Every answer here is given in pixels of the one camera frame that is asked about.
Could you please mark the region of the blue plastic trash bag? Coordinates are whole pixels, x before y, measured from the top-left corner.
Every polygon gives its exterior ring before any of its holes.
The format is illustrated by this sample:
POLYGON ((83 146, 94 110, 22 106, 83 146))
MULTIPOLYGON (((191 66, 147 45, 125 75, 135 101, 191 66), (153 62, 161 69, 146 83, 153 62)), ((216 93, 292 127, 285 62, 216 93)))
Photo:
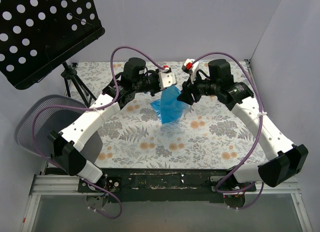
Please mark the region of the blue plastic trash bag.
POLYGON ((181 91, 176 86, 170 86, 161 93, 161 98, 150 103, 162 124, 173 123, 179 120, 188 108, 184 102, 177 98, 181 91))

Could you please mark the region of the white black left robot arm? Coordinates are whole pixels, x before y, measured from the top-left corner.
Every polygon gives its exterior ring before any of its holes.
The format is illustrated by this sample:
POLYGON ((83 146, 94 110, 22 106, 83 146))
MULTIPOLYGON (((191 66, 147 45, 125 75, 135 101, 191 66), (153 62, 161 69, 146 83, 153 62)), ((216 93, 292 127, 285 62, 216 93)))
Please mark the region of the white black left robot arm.
POLYGON ((53 143, 51 159, 70 176, 79 176, 89 181, 95 192, 106 188, 103 172, 85 158, 81 151, 92 135, 113 115, 135 98, 137 93, 156 93, 170 86, 170 69, 146 70, 146 62, 138 57, 130 58, 123 72, 103 89, 95 103, 72 124, 59 133, 52 131, 49 139, 53 143))

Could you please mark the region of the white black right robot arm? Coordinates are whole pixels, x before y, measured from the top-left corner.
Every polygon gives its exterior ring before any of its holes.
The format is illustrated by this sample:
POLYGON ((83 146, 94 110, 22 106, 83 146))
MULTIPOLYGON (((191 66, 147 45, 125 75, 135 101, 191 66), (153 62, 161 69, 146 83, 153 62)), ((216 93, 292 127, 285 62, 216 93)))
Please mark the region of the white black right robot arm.
POLYGON ((188 105, 202 96, 215 96, 238 117, 255 136, 267 159, 264 163, 234 166, 220 179, 217 188, 237 191, 245 183, 263 182, 276 187, 301 172, 309 154, 305 145, 288 139, 259 106, 258 97, 243 82, 235 82, 230 63, 216 59, 208 63, 209 74, 202 78, 202 70, 194 59, 187 59, 182 68, 189 79, 182 84, 177 100, 188 105))

